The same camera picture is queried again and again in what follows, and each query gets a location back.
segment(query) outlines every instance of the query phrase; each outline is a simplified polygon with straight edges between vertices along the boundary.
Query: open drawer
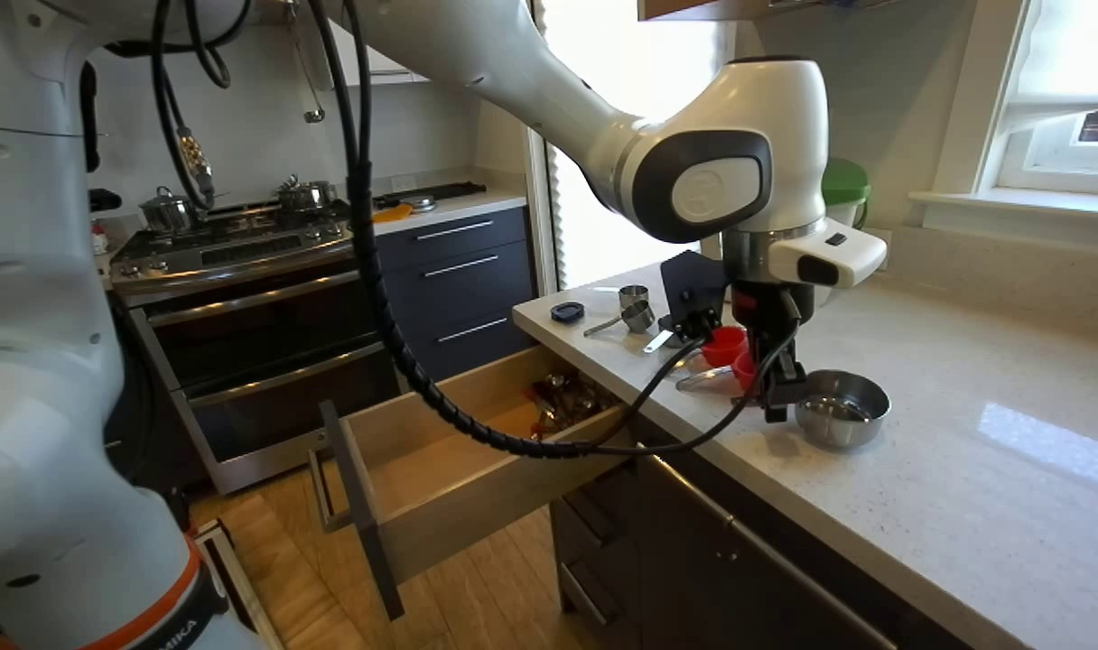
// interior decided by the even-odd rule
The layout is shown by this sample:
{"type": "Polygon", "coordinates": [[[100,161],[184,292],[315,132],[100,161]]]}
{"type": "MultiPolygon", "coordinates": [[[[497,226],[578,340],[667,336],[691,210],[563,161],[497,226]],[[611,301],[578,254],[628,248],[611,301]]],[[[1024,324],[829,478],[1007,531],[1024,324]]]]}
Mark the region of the open drawer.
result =
{"type": "MultiPolygon", "coordinates": [[[[450,405],[472,419],[529,437],[542,408],[529,401],[529,386],[563,369],[549,349],[521,349],[503,362],[439,381],[450,405]]],[[[549,442],[588,442],[615,427],[621,405],[573,421],[549,442]]],[[[475,444],[450,428],[416,392],[371,405],[349,419],[334,419],[324,405],[327,448],[340,466],[348,516],[332,511],[327,482],[319,466],[321,521],[354,523],[378,599],[390,618],[404,614],[396,582],[449,558],[450,551],[503,531],[523,511],[573,491],[578,482],[607,473],[619,458],[521,458],[475,444]]]]}

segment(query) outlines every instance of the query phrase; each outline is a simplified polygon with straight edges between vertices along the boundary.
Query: window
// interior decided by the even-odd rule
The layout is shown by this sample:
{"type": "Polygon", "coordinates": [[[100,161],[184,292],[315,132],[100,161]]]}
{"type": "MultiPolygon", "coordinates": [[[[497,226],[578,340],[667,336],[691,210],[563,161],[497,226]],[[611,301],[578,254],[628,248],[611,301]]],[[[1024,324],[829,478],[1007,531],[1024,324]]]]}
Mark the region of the window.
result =
{"type": "MultiPolygon", "coordinates": [[[[647,118],[678,110],[734,49],[728,24],[639,21],[635,0],[542,0],[542,24],[555,59],[607,100],[647,118]]],[[[678,245],[656,242],[604,210],[580,168],[555,149],[549,151],[549,184],[563,284],[584,284],[678,254],[678,245]]]]}
{"type": "Polygon", "coordinates": [[[1098,195],[1098,0],[1024,7],[982,184],[1098,195]]]}

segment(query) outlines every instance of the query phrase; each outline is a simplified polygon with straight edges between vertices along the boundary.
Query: white wall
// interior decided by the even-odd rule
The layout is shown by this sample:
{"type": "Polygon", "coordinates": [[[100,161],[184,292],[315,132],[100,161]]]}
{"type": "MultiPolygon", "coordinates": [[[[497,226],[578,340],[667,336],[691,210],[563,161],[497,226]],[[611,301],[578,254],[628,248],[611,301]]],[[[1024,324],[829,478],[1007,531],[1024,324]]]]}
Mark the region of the white wall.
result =
{"type": "Polygon", "coordinates": [[[910,224],[933,188],[970,0],[892,0],[759,21],[762,49],[808,55],[829,90],[829,156],[865,166],[871,224],[910,224]]]}
{"type": "MultiPolygon", "coordinates": [[[[169,59],[184,118],[216,168],[226,203],[272,197],[291,173],[344,179],[334,100],[324,121],[303,121],[307,82],[283,24],[253,24],[231,48],[231,90],[216,90],[190,55],[169,59]]],[[[150,104],[149,59],[92,55],[100,168],[91,188],[121,195],[135,212],[160,184],[178,188],[150,104]]],[[[472,168],[480,104],[433,82],[374,88],[371,177],[472,168]]]]}

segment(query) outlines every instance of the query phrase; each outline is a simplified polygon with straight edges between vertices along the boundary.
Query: oven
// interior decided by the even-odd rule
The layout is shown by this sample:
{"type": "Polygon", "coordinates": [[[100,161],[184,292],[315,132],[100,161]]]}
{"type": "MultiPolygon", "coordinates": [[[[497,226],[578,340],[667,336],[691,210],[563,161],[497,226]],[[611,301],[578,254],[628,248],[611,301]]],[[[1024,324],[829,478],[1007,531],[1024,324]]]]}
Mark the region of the oven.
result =
{"type": "Polygon", "coordinates": [[[303,466],[321,401],[357,413],[399,392],[348,231],[324,215],[307,231],[203,231],[110,265],[126,343],[221,494],[303,466]]]}

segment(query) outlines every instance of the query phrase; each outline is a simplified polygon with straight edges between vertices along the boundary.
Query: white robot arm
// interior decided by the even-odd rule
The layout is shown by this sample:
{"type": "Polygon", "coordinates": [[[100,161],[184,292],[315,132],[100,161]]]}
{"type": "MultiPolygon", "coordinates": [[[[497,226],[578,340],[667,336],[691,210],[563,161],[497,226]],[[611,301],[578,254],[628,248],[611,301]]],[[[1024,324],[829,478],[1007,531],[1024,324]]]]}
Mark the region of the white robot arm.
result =
{"type": "MultiPolygon", "coordinates": [[[[242,0],[194,0],[221,33],[242,0]]],[[[542,42],[523,0],[357,0],[396,61],[497,100],[644,231],[734,231],[737,280],[859,280],[886,245],[822,219],[822,82],[808,61],[728,64],[687,110],[639,121],[542,42]]],[[[100,452],[119,343],[91,260],[74,80],[149,38],[150,0],[0,0],[0,624],[17,646],[248,646],[203,608],[194,547],[100,452]]]]}

